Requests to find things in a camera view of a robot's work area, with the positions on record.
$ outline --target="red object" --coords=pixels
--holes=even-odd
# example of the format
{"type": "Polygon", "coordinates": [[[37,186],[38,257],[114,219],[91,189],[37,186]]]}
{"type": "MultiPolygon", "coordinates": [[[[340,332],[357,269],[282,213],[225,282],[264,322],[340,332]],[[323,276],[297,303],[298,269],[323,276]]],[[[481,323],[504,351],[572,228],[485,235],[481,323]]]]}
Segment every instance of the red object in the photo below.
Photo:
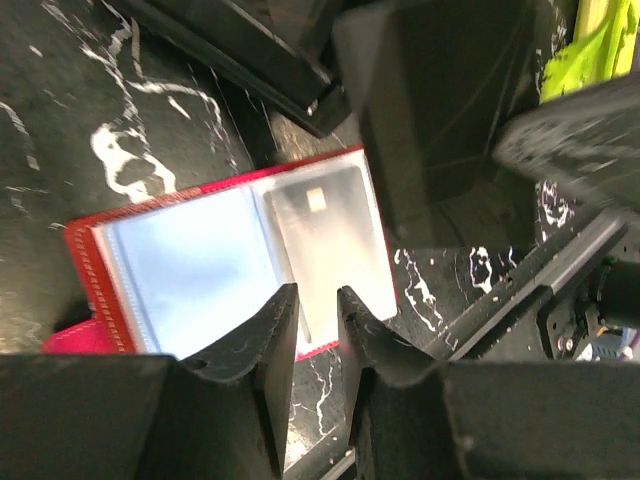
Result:
{"type": "MultiPolygon", "coordinates": [[[[89,303],[93,307],[94,318],[53,334],[44,343],[42,351],[45,353],[136,353],[111,277],[91,231],[92,228],[361,149],[362,147],[358,146],[330,152],[72,221],[67,225],[64,236],[80,280],[87,292],[89,303]]],[[[337,342],[328,344],[296,360],[309,358],[336,345],[337,342]]]]}

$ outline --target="black marble countertop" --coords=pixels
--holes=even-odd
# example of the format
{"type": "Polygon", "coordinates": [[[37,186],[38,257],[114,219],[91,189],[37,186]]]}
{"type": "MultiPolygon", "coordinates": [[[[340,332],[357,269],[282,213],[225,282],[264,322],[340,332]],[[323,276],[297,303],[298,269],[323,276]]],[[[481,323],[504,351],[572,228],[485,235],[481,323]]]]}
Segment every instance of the black marble countertop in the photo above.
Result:
{"type": "MultiPolygon", "coordinates": [[[[68,221],[359,142],[353,120],[310,137],[99,0],[6,0],[1,23],[0,353],[37,352],[84,302],[62,239],[68,221]]],[[[553,185],[538,193],[546,238],[573,205],[553,185]]],[[[390,252],[392,326],[418,346],[440,336],[455,349],[448,322],[526,253],[390,252]]],[[[339,373],[335,351],[295,366],[289,478],[311,479],[309,468],[344,455],[339,373]]]]}

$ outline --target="open wallet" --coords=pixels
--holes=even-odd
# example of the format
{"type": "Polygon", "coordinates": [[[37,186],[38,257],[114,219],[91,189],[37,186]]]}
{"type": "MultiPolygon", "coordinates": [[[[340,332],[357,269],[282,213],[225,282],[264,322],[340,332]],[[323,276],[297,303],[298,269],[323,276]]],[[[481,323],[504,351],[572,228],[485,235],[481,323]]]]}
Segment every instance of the open wallet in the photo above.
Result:
{"type": "Polygon", "coordinates": [[[354,148],[73,221],[65,237],[94,318],[55,353],[187,358],[297,283],[296,358],[338,340],[336,292],[381,319],[396,300],[364,151],[354,148]]]}

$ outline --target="table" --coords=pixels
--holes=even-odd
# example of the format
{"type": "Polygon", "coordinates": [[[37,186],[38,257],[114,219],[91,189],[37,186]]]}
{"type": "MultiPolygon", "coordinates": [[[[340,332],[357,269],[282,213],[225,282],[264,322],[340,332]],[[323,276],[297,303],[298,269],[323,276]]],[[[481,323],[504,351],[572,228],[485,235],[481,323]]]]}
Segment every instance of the table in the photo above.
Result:
{"type": "MultiPolygon", "coordinates": [[[[567,32],[556,13],[540,69],[567,32]]],[[[62,239],[68,221],[359,143],[352,119],[311,138],[98,0],[7,0],[3,14],[0,353],[37,352],[83,305],[62,239]]],[[[543,239],[573,205],[550,184],[538,194],[543,239]]],[[[399,314],[389,324],[426,345],[527,252],[390,252],[399,314]]],[[[336,351],[295,365],[290,417],[288,478],[313,478],[344,455],[336,351]]]]}

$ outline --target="red strap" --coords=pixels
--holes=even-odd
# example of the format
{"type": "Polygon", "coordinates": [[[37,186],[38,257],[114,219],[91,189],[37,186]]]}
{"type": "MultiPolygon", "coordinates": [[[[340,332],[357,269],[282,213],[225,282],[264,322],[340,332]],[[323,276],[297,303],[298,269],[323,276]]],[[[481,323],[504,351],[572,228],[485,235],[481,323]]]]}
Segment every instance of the red strap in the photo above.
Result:
{"type": "Polygon", "coordinates": [[[42,353],[118,353],[100,321],[92,318],[51,335],[42,353]]]}

